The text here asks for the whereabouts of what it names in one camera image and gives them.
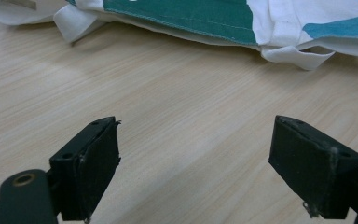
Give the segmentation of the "white tote bag teal patches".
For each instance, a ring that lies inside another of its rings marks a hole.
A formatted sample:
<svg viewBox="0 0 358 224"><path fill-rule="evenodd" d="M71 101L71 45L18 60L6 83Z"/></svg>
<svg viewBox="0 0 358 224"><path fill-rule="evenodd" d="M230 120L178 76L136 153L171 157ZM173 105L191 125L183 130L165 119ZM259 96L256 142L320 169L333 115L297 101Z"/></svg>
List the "white tote bag teal patches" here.
<svg viewBox="0 0 358 224"><path fill-rule="evenodd" d="M358 0L0 0L0 23L54 22L67 42L120 21L313 70L358 57Z"/></svg>

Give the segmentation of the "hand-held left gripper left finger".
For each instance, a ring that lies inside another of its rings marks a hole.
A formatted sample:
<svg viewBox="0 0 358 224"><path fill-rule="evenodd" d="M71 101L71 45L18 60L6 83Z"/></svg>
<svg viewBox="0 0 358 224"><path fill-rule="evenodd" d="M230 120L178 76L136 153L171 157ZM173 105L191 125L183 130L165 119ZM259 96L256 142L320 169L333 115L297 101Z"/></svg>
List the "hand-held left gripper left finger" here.
<svg viewBox="0 0 358 224"><path fill-rule="evenodd" d="M50 159L48 181L65 221L89 221L120 163L114 117L97 119Z"/></svg>

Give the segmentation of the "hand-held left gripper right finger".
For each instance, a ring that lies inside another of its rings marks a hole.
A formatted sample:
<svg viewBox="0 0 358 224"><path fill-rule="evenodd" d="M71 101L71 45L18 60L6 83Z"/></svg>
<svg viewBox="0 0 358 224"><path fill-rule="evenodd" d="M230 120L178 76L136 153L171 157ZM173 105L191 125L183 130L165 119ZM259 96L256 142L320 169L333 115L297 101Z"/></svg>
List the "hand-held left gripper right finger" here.
<svg viewBox="0 0 358 224"><path fill-rule="evenodd" d="M299 119L275 118L268 162L313 217L344 219L358 152Z"/></svg>

